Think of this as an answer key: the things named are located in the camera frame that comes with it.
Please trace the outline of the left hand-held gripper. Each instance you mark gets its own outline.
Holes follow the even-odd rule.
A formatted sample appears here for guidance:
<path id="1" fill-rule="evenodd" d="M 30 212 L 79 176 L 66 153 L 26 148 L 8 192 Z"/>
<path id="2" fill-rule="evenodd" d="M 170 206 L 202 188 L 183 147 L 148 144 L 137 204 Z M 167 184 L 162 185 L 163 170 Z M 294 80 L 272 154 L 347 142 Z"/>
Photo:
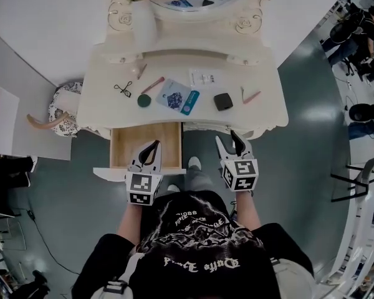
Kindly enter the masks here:
<path id="1" fill-rule="evenodd" d="M 129 204 L 152 205 L 163 180 L 162 144 L 159 140 L 141 145 L 125 175 Z"/>

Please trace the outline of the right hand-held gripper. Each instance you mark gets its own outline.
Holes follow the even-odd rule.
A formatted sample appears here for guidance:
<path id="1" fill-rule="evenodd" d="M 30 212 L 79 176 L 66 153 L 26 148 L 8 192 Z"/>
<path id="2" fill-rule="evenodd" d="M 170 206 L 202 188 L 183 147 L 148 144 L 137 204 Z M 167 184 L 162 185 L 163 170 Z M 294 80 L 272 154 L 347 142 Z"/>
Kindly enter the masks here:
<path id="1" fill-rule="evenodd" d="M 221 176 L 226 187 L 232 192 L 252 191 L 258 180 L 258 163 L 253 158 L 250 142 L 240 133 L 231 130 L 236 154 L 230 153 L 219 136 L 215 136 L 221 160 Z"/>

